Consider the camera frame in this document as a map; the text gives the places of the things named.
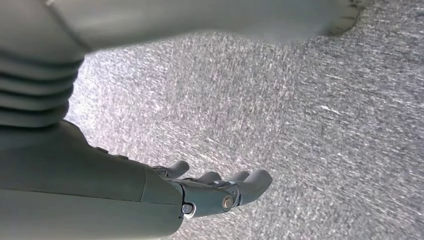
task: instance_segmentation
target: gray carpet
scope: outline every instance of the gray carpet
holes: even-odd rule
[[[423,116],[424,2],[375,0],[340,38],[199,33],[91,55],[67,119],[191,176],[270,171],[260,201],[168,239],[422,240]]]

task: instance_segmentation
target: screw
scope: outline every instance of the screw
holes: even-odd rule
[[[222,200],[222,208],[224,210],[230,210],[234,205],[234,201],[233,201],[233,197],[228,195],[225,196],[224,199]]]
[[[192,212],[192,210],[193,210],[193,207],[191,205],[188,205],[188,204],[182,205],[181,211],[183,214],[189,214]]]

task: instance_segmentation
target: robotic hand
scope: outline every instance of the robotic hand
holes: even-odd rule
[[[0,239],[164,237],[184,218],[255,201],[272,182],[265,170],[178,179],[185,162],[150,167],[90,146],[63,120],[86,54],[200,30],[337,35],[358,12],[354,0],[1,1]]]
[[[214,171],[207,172],[200,178],[176,179],[189,170],[185,161],[178,161],[168,168],[154,166],[153,169],[180,189],[183,195],[181,212],[187,219],[223,214],[234,207],[251,203],[273,181],[265,170],[255,171],[252,175],[241,171],[229,180],[222,180]]]

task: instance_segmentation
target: metal bolt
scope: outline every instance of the metal bolt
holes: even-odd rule
[[[222,208],[224,208],[224,210],[230,210],[234,205],[234,200],[233,197],[228,195],[225,196],[224,199],[222,200]]]
[[[191,205],[184,204],[182,205],[181,211],[183,214],[189,214],[193,211],[193,207]]]

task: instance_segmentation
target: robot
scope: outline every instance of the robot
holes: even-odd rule
[[[257,200],[265,170],[180,178],[189,165],[148,166],[88,144],[63,120],[84,56],[187,32],[271,40],[338,35],[353,0],[2,0],[0,239],[153,239],[182,221]]]

